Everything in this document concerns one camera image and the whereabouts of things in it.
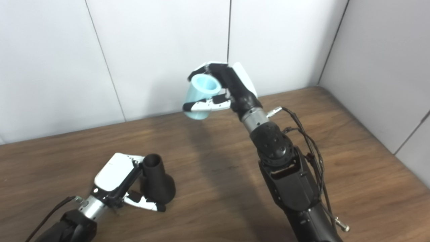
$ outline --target black cone-shaped holder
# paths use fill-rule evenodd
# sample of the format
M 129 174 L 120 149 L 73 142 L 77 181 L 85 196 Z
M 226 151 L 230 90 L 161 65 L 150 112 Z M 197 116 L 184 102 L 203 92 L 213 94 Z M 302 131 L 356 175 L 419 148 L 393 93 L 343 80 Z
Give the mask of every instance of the black cone-shaped holder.
M 154 202 L 169 203 L 176 194 L 175 182 L 166 174 L 161 156 L 145 156 L 142 166 L 144 179 L 140 186 L 141 192 Z

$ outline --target white wall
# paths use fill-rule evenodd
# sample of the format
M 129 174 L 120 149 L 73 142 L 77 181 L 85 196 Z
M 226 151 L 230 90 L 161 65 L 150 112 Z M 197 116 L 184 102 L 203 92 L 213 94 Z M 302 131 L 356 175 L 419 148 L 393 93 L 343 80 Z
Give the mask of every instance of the white wall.
M 430 110 L 428 9 L 350 1 L 320 83 L 393 153 Z
M 0 3 L 4 142 L 178 112 L 190 71 L 228 49 L 260 95 L 315 85 L 346 0 L 87 3 Z
M 126 120 L 178 112 L 192 70 L 227 60 L 229 0 L 88 0 Z
M 430 120 L 427 118 L 398 151 L 399 158 L 430 188 Z
M 122 121 L 85 1 L 0 1 L 6 143 Z
M 346 0 L 233 0 L 229 62 L 259 95 L 317 84 Z

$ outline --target black cable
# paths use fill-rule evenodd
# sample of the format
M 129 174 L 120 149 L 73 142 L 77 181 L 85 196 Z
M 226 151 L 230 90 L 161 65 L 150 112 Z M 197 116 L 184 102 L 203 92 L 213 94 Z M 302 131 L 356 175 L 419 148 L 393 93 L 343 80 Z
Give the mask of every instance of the black cable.
M 321 205 L 324 211 L 326 212 L 326 214 L 329 216 L 333 228 L 335 229 L 335 231 L 337 231 L 336 224 L 335 224 L 335 217 L 332 214 L 332 207 L 330 205 L 329 195 L 327 193 L 326 184 L 324 182 L 324 161 L 321 153 L 319 152 L 318 146 L 316 145 L 315 141 L 304 131 L 303 125 L 301 124 L 297 115 L 287 108 L 284 108 L 284 107 L 281 107 L 281 108 L 282 110 L 290 114 L 291 118 L 298 126 L 298 128 L 288 127 L 284 129 L 282 133 L 288 133 L 290 131 L 297 130 L 303 135 L 304 140 L 309 148 L 310 154 L 312 155 L 312 159 L 310 160 L 310 163 L 315 173 L 315 178 L 319 188 L 318 197 L 319 199 L 321 199 L 321 195 L 324 193 L 324 198 L 326 200 L 327 207 L 325 207 L 324 204 L 321 204 Z
M 25 242 L 29 242 L 30 239 L 39 231 L 39 229 L 46 223 L 46 221 L 49 219 L 49 217 L 55 212 L 57 211 L 59 208 L 61 208 L 63 205 L 65 205 L 66 203 L 72 201 L 73 199 L 75 199 L 76 196 L 73 197 L 67 197 L 66 199 L 64 199 L 63 201 L 61 201 L 60 203 L 58 203 L 49 213 L 48 215 L 46 215 L 46 217 L 42 220 L 42 222 L 34 229 L 34 231 L 30 234 L 30 236 L 25 240 Z

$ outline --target wooden tabletop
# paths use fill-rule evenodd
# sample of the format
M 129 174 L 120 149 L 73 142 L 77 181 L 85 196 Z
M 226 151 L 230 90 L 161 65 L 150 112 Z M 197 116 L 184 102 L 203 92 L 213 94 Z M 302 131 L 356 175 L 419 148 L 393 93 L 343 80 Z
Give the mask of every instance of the wooden tabletop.
M 266 111 L 282 105 L 296 112 L 317 142 L 333 212 L 351 227 L 339 230 L 345 242 L 430 241 L 430 191 L 327 91 L 260 100 Z M 284 113 L 272 120 L 294 126 Z M 289 136 L 306 151 L 298 133 Z M 177 194 L 165 213 L 131 206 L 106 212 L 93 241 L 296 241 L 230 110 L 203 121 L 175 113 L 0 146 L 0 241 L 24 241 L 63 198 L 87 197 L 116 152 L 160 154 Z M 60 209 L 41 231 L 76 207 Z

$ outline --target metal connector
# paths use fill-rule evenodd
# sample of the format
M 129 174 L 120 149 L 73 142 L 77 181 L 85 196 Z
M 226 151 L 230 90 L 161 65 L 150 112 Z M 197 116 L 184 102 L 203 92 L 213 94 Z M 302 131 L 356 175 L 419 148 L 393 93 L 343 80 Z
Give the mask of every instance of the metal connector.
M 280 112 L 281 110 L 282 110 L 281 107 L 276 107 L 273 110 L 270 110 L 269 112 L 267 112 L 267 118 L 273 117 L 276 113 Z
M 88 205 L 88 201 L 79 196 L 76 196 L 74 200 L 75 202 L 81 204 L 83 207 L 86 207 Z
M 342 229 L 342 231 L 349 232 L 350 227 L 346 223 L 343 223 L 342 221 L 340 221 L 338 217 L 335 218 L 335 223 L 337 226 L 339 226 Z

